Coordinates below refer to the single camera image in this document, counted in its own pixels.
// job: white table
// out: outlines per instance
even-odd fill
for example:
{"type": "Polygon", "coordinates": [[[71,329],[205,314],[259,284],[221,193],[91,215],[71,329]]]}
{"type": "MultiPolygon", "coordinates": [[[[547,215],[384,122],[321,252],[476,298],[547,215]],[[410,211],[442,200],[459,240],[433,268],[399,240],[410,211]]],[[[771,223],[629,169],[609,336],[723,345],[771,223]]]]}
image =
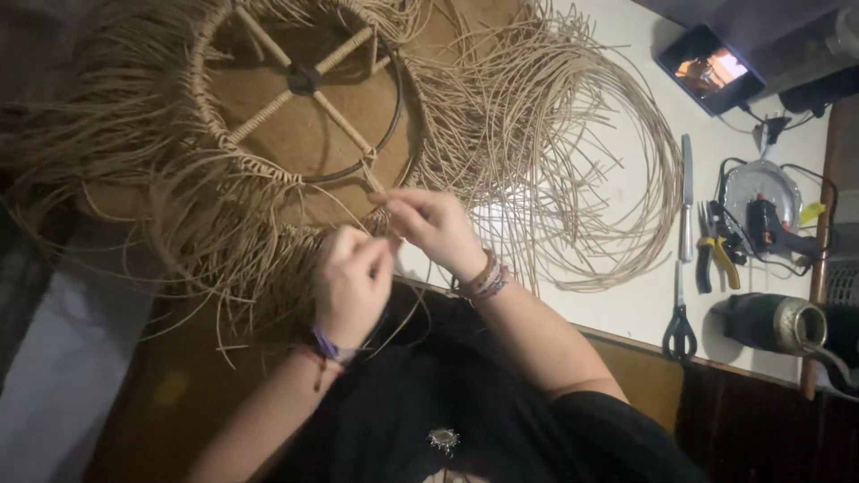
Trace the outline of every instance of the white table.
{"type": "MultiPolygon", "coordinates": [[[[555,7],[565,12],[570,4],[570,0],[557,0],[555,7]]],[[[600,43],[628,46],[622,49],[623,54],[642,72],[678,143],[683,134],[691,135],[696,201],[712,199],[719,164],[723,159],[732,156],[748,161],[759,159],[751,135],[732,130],[718,118],[711,118],[652,60],[654,36],[661,39],[675,38],[682,32],[680,26],[629,0],[579,0],[575,4],[578,11],[589,15],[591,21],[596,22],[595,38],[600,43]]],[[[761,117],[780,109],[782,106],[777,98],[753,106],[754,112],[761,117]]],[[[756,124],[739,109],[723,118],[742,131],[750,131],[756,124]]],[[[814,119],[801,128],[784,133],[769,154],[769,159],[779,164],[798,164],[822,173],[828,120],[827,114],[823,119],[814,119]]],[[[602,190],[612,198],[613,203],[623,203],[626,191],[641,189],[637,174],[643,173],[643,167],[638,166],[635,160],[640,160],[642,153],[637,139],[630,142],[635,133],[630,131],[629,126],[624,128],[621,115],[618,115],[617,126],[614,132],[602,131],[600,140],[615,156],[624,158],[625,166],[624,170],[614,169],[609,174],[609,182],[602,190]]],[[[819,198],[820,186],[817,183],[798,173],[791,172],[789,175],[802,190],[805,204],[819,198]]],[[[637,199],[634,193],[626,198],[628,202],[637,199]]],[[[698,224],[694,224],[697,240],[698,224]]],[[[675,220],[673,232],[674,235],[665,246],[666,256],[671,252],[676,253],[679,220],[675,220]]],[[[672,314],[674,260],[675,256],[671,255],[668,263],[654,271],[601,293],[565,292],[557,290],[552,284],[543,283],[540,285],[540,295],[572,323],[619,336],[633,345],[659,347],[672,314]]],[[[413,246],[403,248],[399,263],[405,270],[404,274],[410,278],[441,287],[449,286],[442,271],[430,268],[430,262],[413,246]]],[[[705,323],[704,318],[713,304],[727,299],[732,293],[763,291],[807,298],[811,276],[788,277],[782,268],[764,269],[759,262],[752,262],[751,269],[739,267],[739,270],[741,290],[730,290],[724,282],[719,283],[718,272],[713,267],[711,276],[714,291],[709,295],[699,295],[695,285],[695,264],[693,262],[685,266],[685,299],[689,321],[698,337],[698,356],[785,382],[798,382],[801,367],[799,358],[744,347],[726,339],[718,324],[710,321],[705,323]]]]}

